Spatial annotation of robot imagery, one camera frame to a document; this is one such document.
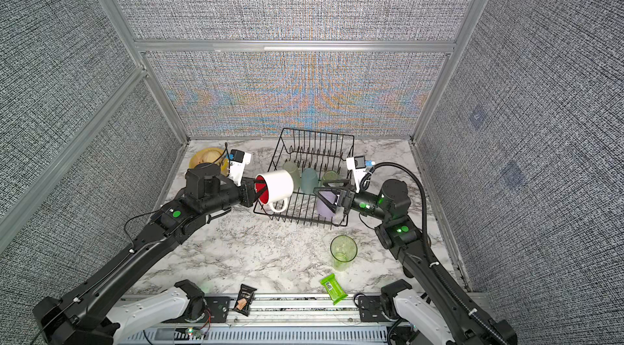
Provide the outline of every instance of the yellow bowl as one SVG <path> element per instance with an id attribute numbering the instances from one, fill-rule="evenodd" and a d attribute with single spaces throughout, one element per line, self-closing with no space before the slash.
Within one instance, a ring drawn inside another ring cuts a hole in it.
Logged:
<path id="1" fill-rule="evenodd" d="M 191 161 L 188 163 L 188 168 L 192 169 L 196 167 L 200 163 L 211 163 L 214 162 L 221 154 L 223 153 L 222 148 L 216 147 L 208 147 L 203 150 L 198 151 L 193 155 Z M 217 162 L 218 165 L 221 166 L 221 174 L 224 176 L 228 175 L 228 165 L 230 161 L 227 159 L 227 156 L 224 156 L 223 159 Z"/>

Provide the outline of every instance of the marble tabletop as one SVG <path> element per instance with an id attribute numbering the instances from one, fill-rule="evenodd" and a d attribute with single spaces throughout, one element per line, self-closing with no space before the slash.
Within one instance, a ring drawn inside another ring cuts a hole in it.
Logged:
<path id="1" fill-rule="evenodd" d="M 206 147 L 223 148 L 223 144 L 224 141 L 191 141 L 166 201 L 184 187 L 184 174 L 191 157 Z M 244 176 L 255 177 L 268 169 L 276 144 L 276 139 L 236 140 L 229 141 L 228 147 L 252 154 Z M 406 140 L 356 140 L 355 155 L 359 154 L 365 155 L 367 160 L 401 163 L 418 175 Z M 378 169 L 371 179 L 369 192 L 378 192 L 387 178 L 408 183 L 412 200 L 409 214 L 419 226 L 421 199 L 406 173 L 394 168 Z M 206 293 L 238 293 L 241 283 L 257 288 L 259 293 L 323 293 L 319 280 L 330 273 L 336 274 L 348 293 L 380 292 L 382 286 L 397 279 L 406 279 L 417 291 L 422 291 L 414 279 L 404 276 L 401 265 L 354 211 L 349 215 L 348 227 L 329 227 L 272 220 L 254 214 L 253 209 L 235 206 L 228 215 L 200 228 L 156 263 L 128 293 L 160 293 L 183 279 L 190 279 Z M 454 277 L 436 219 L 430 214 L 428 212 L 427 225 L 433 252 Z M 372 227 L 380 222 L 369 217 L 363 220 Z M 342 272 L 332 268 L 330 253 L 332 239 L 340 234 L 352 237 L 358 249 L 352 265 Z"/>

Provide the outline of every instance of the dish rack wire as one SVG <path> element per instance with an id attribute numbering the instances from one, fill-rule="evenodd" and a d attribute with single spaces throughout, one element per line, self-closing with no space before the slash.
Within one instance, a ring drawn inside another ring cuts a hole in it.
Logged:
<path id="1" fill-rule="evenodd" d="M 283 128 L 273 158 L 267 171 L 281 169 L 286 161 L 292 161 L 299 166 L 299 171 L 305 168 L 316 170 L 319 185 L 323 174 L 333 170 L 340 178 L 351 178 L 351 170 L 346 168 L 346 159 L 353 156 L 355 138 L 353 135 L 344 135 L 323 131 L 298 130 L 297 128 Z M 269 206 L 262 205 L 256 200 L 253 212 L 267 215 L 274 220 L 295 221 L 297 224 L 323 224 L 345 227 L 349 224 L 349 210 L 343 214 L 336 214 L 326 219 L 316 212 L 316 196 L 305 194 L 301 188 L 293 192 L 288 200 L 288 208 L 281 213 L 274 213 Z"/>

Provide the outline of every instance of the black snack wrapper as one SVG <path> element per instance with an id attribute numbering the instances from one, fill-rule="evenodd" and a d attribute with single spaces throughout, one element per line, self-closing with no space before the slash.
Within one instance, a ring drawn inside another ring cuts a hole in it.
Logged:
<path id="1" fill-rule="evenodd" d="M 234 311 L 240 312 L 242 315 L 249 316 L 249 307 L 252 304 L 255 291 L 257 291 L 257 289 L 254 287 L 241 284 L 240 291 L 238 291 L 238 297 L 234 303 Z"/>

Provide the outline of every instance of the white mug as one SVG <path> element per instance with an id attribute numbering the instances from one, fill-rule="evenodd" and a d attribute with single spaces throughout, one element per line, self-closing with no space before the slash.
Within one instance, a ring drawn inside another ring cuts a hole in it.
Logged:
<path id="1" fill-rule="evenodd" d="M 266 191 L 260 195 L 260 202 L 269 207 L 275 213 L 280 213 L 288 208 L 288 198 L 293 193 L 293 178 L 286 170 L 273 170 L 256 176 L 256 179 L 263 179 L 265 183 L 256 182 L 256 193 L 266 185 Z M 284 200 L 284 204 L 278 211 L 273 206 L 279 200 Z"/>

